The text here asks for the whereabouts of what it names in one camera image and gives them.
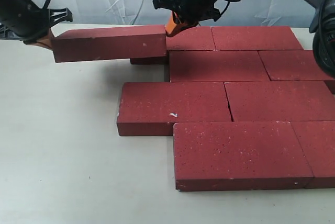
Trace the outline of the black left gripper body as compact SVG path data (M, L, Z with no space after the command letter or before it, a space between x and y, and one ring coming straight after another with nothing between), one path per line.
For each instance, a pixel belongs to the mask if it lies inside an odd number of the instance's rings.
M32 40L41 38L53 26L73 21L68 8L51 9L51 0L39 7L32 0L1 0L1 39Z

